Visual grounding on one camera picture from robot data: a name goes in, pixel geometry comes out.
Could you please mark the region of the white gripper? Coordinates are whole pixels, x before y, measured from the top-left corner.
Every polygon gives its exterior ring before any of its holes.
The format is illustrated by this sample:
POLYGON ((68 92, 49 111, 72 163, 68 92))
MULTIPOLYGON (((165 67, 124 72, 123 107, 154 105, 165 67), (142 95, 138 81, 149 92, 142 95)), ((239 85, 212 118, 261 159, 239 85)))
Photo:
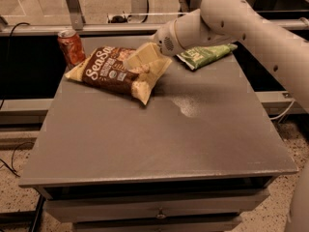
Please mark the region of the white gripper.
POLYGON ((151 36, 152 43, 144 43, 131 53, 123 62, 131 73, 164 73, 172 63, 167 56, 181 52, 175 32, 175 20, 169 21, 151 36))

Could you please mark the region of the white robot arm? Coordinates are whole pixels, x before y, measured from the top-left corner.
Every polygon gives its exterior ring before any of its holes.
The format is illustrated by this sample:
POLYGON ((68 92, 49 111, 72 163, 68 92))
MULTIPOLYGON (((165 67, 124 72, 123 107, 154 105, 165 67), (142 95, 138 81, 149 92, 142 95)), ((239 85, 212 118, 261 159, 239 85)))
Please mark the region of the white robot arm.
POLYGON ((162 54, 236 40, 309 112, 309 44, 259 16, 246 0, 202 0, 200 8, 150 36, 162 54))

